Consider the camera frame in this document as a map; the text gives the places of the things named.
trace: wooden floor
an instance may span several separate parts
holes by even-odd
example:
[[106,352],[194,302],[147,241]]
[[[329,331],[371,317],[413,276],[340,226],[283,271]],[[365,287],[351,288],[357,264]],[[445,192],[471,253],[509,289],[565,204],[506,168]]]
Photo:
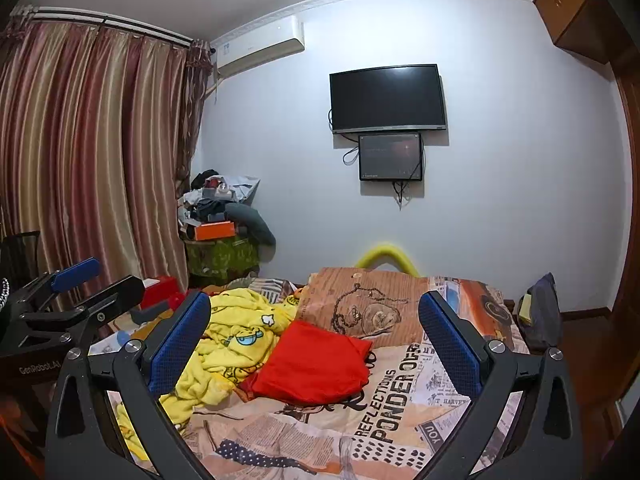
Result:
[[606,409],[615,400],[615,385],[626,371],[618,358],[625,348],[605,317],[562,323],[560,348],[569,367],[578,405],[584,450],[583,478],[593,470],[615,437],[615,422]]

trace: pile of clothes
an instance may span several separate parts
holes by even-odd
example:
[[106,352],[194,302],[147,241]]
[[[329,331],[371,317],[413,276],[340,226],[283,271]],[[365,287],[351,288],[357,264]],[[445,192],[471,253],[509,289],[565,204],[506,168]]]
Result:
[[251,176],[220,175],[215,170],[199,174],[191,191],[178,199],[178,225],[185,238],[194,239],[194,228],[216,222],[233,222],[240,234],[259,244],[275,245],[275,237],[260,214],[247,202],[260,179]]
[[[369,380],[365,359],[371,341],[339,335],[295,320],[298,300],[271,304],[249,288],[210,298],[207,329],[172,393],[160,403],[177,428],[195,406],[215,406],[233,390],[299,406],[344,400]],[[126,409],[116,418],[130,451],[148,460]]]

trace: folded red fabric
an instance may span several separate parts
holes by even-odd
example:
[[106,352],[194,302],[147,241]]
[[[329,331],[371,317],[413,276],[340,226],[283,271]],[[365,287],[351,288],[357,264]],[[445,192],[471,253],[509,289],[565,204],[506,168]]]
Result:
[[294,321],[283,332],[253,384],[256,396],[296,404],[333,404],[369,381],[364,359],[371,341]]

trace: silver bolt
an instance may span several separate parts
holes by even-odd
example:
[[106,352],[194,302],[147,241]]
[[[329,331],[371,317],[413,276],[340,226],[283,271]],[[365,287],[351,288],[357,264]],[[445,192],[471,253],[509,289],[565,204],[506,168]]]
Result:
[[66,353],[66,356],[69,359],[73,360],[73,359],[78,359],[81,353],[82,353],[82,350],[76,347],[69,350],[69,352]]
[[124,349],[130,354],[135,354],[138,350],[142,348],[142,341],[140,339],[132,339],[124,345]]
[[489,350],[491,350],[491,352],[494,352],[496,354],[501,354],[506,350],[506,346],[502,341],[498,341],[497,339],[491,339],[491,341],[489,341]]
[[562,360],[562,350],[559,348],[556,348],[555,346],[552,346],[549,349],[549,357],[551,357],[554,361],[561,361]]

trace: orange box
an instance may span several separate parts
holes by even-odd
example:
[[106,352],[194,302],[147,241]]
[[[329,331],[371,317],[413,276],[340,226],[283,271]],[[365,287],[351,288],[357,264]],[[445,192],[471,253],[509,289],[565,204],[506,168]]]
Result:
[[236,224],[233,222],[213,222],[213,224],[202,224],[194,230],[195,240],[197,241],[236,236]]

